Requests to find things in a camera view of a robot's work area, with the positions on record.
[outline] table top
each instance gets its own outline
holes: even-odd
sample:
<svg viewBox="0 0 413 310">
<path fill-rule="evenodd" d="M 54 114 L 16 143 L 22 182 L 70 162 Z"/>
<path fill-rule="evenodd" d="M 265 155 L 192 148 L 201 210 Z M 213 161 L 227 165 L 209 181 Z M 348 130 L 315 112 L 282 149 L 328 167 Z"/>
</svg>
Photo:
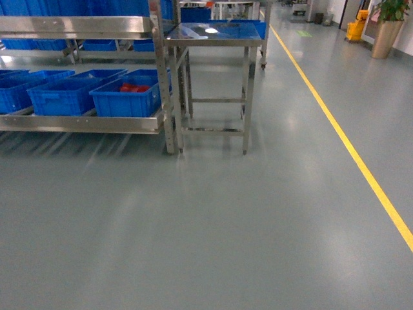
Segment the table top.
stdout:
<svg viewBox="0 0 413 310">
<path fill-rule="evenodd" d="M 258 47 L 262 45 L 253 23 L 181 23 L 165 39 L 166 46 Z"/>
</svg>

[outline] yellow floor line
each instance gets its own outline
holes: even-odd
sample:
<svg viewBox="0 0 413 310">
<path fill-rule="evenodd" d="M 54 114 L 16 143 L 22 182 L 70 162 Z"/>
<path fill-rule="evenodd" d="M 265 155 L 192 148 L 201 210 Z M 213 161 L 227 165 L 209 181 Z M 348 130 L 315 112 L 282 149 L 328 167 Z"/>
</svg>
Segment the yellow floor line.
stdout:
<svg viewBox="0 0 413 310">
<path fill-rule="evenodd" d="M 348 152 L 350 155 L 353 157 L 353 160 L 356 162 L 357 166 L 359 167 L 361 173 L 364 175 L 366 178 L 368 184 L 371 186 L 372 190 L 376 194 L 377 198 L 379 199 L 380 203 L 382 206 L 385 208 L 387 214 L 390 216 L 392 219 L 394 225 L 400 232 L 401 236 L 403 239 L 406 241 L 408 247 L 410 250 L 413 252 L 413 234 L 412 232 L 408 229 L 406 223 L 403 221 L 399 213 L 397 212 L 396 208 L 393 206 L 392 202 L 389 200 L 387 195 L 385 194 L 384 190 L 381 188 L 380 184 L 376 181 L 374 178 L 373 174 L 370 172 L 364 161 L 361 159 L 360 155 L 356 151 L 356 149 L 353 147 L 353 144 L 350 142 L 350 140 L 347 138 L 346 134 L 344 133 L 343 129 L 341 129 L 339 123 L 336 121 L 334 116 L 331 114 L 327 106 L 325 105 L 324 101 L 321 99 L 320 95 L 312 86 L 311 82 L 308 80 L 306 75 L 304 74 L 303 70 L 300 68 L 298 65 L 297 61 L 294 59 L 294 56 L 290 53 L 288 48 L 285 46 L 283 40 L 281 40 L 280 36 L 278 33 L 275 31 L 274 27 L 270 25 L 270 28 L 272 32 L 274 33 L 275 37 L 279 41 L 279 44 L 284 48 L 284 51 L 287 53 L 289 56 L 291 62 L 297 69 L 299 75 L 307 85 L 307 87 L 310 89 L 312 95 L 318 102 L 319 106 L 321 107 L 321 110 L 323 110 L 325 116 L 328 118 L 330 121 L 331 125 L 334 127 L 334 130 L 337 132 L 338 136 L 344 143 L 344 146 L 347 148 Z"/>
</svg>

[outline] blue crate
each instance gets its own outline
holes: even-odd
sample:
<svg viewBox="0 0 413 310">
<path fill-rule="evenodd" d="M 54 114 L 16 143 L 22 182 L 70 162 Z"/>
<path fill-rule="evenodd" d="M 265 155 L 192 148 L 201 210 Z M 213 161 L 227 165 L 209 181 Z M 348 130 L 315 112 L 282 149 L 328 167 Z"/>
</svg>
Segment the blue crate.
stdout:
<svg viewBox="0 0 413 310">
<path fill-rule="evenodd" d="M 101 84 L 103 85 L 117 79 L 119 76 L 122 76 L 127 72 L 128 69 L 93 69 L 75 74 L 74 76 L 70 76 L 70 78 L 100 79 L 102 82 Z"/>
<path fill-rule="evenodd" d="M 85 0 L 0 0 L 0 15 L 87 16 Z"/>
<path fill-rule="evenodd" d="M 137 69 L 131 71 L 125 76 L 152 76 L 157 79 L 157 70 L 156 69 Z M 172 90 L 172 76 L 170 75 L 170 70 L 168 69 L 168 80 L 169 80 L 169 91 Z"/>
<path fill-rule="evenodd" d="M 172 0 L 161 0 L 161 12 L 163 19 L 174 19 Z"/>
<path fill-rule="evenodd" d="M 47 0 L 1 0 L 0 13 L 6 16 L 47 16 Z"/>
<path fill-rule="evenodd" d="M 89 0 L 91 16 L 149 16 L 148 1 Z"/>
<path fill-rule="evenodd" d="M 142 39 L 134 41 L 135 52 L 154 52 L 155 45 L 152 39 Z"/>
<path fill-rule="evenodd" d="M 27 92 L 37 115 L 81 116 L 94 108 L 89 92 L 100 82 L 99 79 L 63 79 Z"/>
<path fill-rule="evenodd" d="M 120 92 L 123 83 L 148 85 L 146 92 Z M 90 92 L 96 112 L 101 117 L 147 118 L 161 106 L 157 78 L 151 76 L 123 76 Z"/>
<path fill-rule="evenodd" d="M 207 23 L 210 19 L 209 8 L 181 8 L 182 23 Z"/>
<path fill-rule="evenodd" d="M 115 40 L 85 40 L 83 42 L 84 50 L 116 50 Z"/>
<path fill-rule="evenodd" d="M 40 50 L 64 50 L 67 45 L 65 40 L 41 39 L 35 40 Z"/>
<path fill-rule="evenodd" d="M 45 83 L 25 75 L 0 79 L 0 113 L 13 113 L 32 105 L 27 89 Z"/>
<path fill-rule="evenodd" d="M 51 16 L 88 16 L 86 0 L 47 0 Z"/>
<path fill-rule="evenodd" d="M 37 48 L 37 44 L 31 39 L 2 39 L 1 42 L 8 50 L 35 50 Z"/>
<path fill-rule="evenodd" d="M 267 29 L 267 23 L 258 19 L 233 19 L 231 23 L 253 23 L 256 30 L 262 40 L 265 39 L 265 30 Z"/>
<path fill-rule="evenodd" d="M 126 73 L 125 76 L 154 76 L 155 78 L 157 78 L 157 70 L 156 69 L 137 69 L 135 71 Z"/>
<path fill-rule="evenodd" d="M 0 70 L 0 79 L 27 74 L 29 70 Z"/>
<path fill-rule="evenodd" d="M 75 74 L 75 70 L 42 70 L 32 73 L 27 73 L 24 75 L 26 78 L 31 78 L 33 80 L 45 80 L 48 82 L 58 81 L 60 79 L 64 79 L 68 76 L 73 76 Z"/>
</svg>

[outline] plant pot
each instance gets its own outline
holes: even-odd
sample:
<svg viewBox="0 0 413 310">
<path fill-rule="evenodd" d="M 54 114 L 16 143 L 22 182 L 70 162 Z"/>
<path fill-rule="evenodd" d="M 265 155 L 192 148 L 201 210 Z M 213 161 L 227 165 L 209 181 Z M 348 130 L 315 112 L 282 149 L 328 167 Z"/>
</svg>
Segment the plant pot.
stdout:
<svg viewBox="0 0 413 310">
<path fill-rule="evenodd" d="M 379 24 L 379 31 L 374 40 L 372 57 L 376 59 L 387 58 L 399 34 L 403 21 L 385 21 Z"/>
</svg>

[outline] shelf tier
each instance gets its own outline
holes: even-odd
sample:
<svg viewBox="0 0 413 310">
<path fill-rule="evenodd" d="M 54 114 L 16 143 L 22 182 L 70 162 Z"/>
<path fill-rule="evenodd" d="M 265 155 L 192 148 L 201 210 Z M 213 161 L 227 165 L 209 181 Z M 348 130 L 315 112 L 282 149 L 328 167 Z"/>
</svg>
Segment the shelf tier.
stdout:
<svg viewBox="0 0 413 310">
<path fill-rule="evenodd" d="M 5 39 L 142 39 L 151 32 L 150 18 L 143 16 L 0 17 Z"/>
<path fill-rule="evenodd" d="M 159 109 L 149 118 L 101 118 L 91 116 L 35 116 L 32 108 L 23 113 L 0 116 L 0 130 L 49 132 L 102 132 L 116 134 L 159 134 L 163 128 L 164 112 Z"/>
</svg>

